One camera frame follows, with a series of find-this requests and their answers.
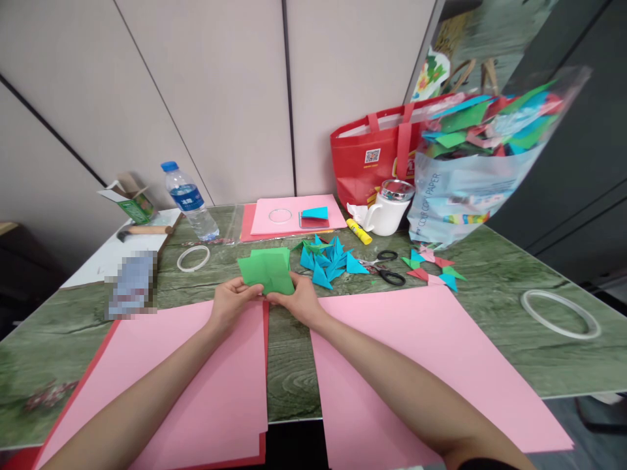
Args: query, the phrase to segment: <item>plastic bottle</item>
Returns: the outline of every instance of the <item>plastic bottle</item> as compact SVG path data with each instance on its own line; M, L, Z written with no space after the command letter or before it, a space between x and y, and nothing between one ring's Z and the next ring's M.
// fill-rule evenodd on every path
M194 232L204 242L220 235L216 221L204 206L204 200L191 176L178 169L176 162L161 163L165 186L176 205L183 211Z

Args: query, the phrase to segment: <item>white mug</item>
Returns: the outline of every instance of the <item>white mug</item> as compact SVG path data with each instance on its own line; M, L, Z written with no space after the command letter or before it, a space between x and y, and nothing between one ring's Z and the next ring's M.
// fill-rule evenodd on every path
M415 189L401 180L386 180L381 184L375 204L371 205L364 220L364 230L380 236L396 232L409 206Z

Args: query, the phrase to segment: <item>mug lid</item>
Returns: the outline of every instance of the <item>mug lid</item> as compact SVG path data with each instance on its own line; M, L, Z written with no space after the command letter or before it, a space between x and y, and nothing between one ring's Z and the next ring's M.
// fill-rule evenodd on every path
M388 200L404 202L410 200L415 192L413 185L406 181L385 180L379 194Z

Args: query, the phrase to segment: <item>yellow glue stick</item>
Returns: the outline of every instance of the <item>yellow glue stick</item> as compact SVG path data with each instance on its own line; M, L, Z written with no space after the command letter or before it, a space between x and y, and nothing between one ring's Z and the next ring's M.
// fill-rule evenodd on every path
M346 223L348 224L348 228L350 228L353 233L357 235L358 239L360 239L364 245L368 245L372 241L372 237L368 235L364 229L357 224L357 222L352 219L346 219Z

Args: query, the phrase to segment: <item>small box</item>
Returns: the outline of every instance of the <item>small box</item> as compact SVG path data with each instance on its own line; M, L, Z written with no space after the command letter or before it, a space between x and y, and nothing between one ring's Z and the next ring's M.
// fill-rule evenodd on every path
M119 205L137 225L143 225L157 215L155 206L144 194L147 189L148 186L139 189L137 182L129 173L122 173L106 189L98 191L98 194Z

